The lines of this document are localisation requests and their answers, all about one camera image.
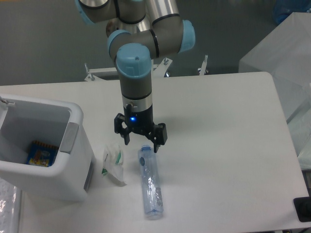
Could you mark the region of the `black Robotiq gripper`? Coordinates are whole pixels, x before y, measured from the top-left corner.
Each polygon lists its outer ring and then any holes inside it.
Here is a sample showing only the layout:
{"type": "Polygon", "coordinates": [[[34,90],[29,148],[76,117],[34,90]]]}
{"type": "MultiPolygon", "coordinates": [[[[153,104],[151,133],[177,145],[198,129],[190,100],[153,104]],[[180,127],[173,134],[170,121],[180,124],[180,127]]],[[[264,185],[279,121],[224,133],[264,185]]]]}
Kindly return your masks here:
{"type": "Polygon", "coordinates": [[[114,118],[114,131],[124,139],[125,145],[130,142],[131,132],[146,135],[154,145],[154,153],[157,153],[161,145],[165,145],[168,136],[165,123],[154,124],[153,107],[142,112],[131,112],[126,108],[124,115],[118,113],[114,118]]]}

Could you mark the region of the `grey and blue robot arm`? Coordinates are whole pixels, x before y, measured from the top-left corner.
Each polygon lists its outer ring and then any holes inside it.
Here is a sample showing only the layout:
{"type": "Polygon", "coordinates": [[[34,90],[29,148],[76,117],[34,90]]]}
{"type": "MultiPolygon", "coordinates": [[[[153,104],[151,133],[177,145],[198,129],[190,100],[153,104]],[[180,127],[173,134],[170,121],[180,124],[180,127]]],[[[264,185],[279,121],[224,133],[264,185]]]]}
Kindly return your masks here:
{"type": "Polygon", "coordinates": [[[145,136],[154,150],[167,141],[164,123],[155,124],[152,101],[152,60],[191,50],[195,45],[192,23],[183,20],[173,0],[77,0],[88,24],[118,19],[126,25],[149,19],[146,30],[117,29],[108,36],[107,51],[119,75],[124,112],[114,119],[114,130],[130,141],[130,133],[145,136]]]}

